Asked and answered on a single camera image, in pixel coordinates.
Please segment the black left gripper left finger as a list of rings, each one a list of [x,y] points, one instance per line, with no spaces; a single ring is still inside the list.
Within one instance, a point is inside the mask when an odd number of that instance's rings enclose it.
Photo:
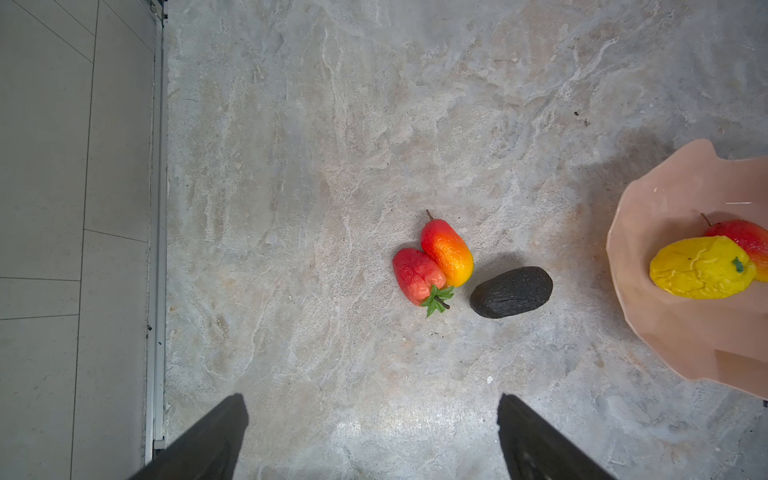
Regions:
[[[248,423],[243,395],[228,396],[130,480],[230,480]]]

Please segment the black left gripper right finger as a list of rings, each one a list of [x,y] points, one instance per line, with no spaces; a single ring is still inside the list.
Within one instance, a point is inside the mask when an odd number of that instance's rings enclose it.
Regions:
[[[497,424],[500,447],[511,479],[613,479],[515,395],[501,396]]]

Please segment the black fake avocado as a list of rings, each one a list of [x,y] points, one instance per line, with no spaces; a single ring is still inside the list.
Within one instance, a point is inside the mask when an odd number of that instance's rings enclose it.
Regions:
[[[525,266],[479,284],[470,295],[470,307],[484,318],[501,319],[543,306],[551,297],[553,280],[541,267]]]

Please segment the red fake strawberry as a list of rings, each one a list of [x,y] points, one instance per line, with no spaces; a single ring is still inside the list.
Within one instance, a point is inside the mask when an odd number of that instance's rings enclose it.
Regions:
[[[426,317],[450,309],[446,301],[453,298],[454,288],[428,255],[418,249],[403,248],[394,255],[392,263],[401,291],[414,305],[426,308]]]

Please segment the small red orange fake mango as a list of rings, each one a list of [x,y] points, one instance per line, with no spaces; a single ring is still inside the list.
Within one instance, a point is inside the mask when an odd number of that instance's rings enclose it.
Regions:
[[[461,287],[473,274],[473,255],[445,220],[434,218],[429,211],[426,213],[429,221],[421,232],[421,248],[441,268],[447,286]]]

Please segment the yellow fake lemon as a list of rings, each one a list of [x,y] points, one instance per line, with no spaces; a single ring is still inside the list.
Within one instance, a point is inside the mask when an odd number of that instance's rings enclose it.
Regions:
[[[757,267],[747,252],[726,236],[695,237],[662,248],[651,260],[649,276],[660,289],[694,300],[716,300],[745,291]]]

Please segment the large red yellow fake mango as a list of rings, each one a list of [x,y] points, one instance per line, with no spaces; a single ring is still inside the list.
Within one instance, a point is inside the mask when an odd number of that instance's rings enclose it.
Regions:
[[[726,236],[737,243],[756,265],[755,279],[766,283],[768,279],[767,230],[747,220],[712,222],[705,214],[701,216],[709,225],[704,235]]]

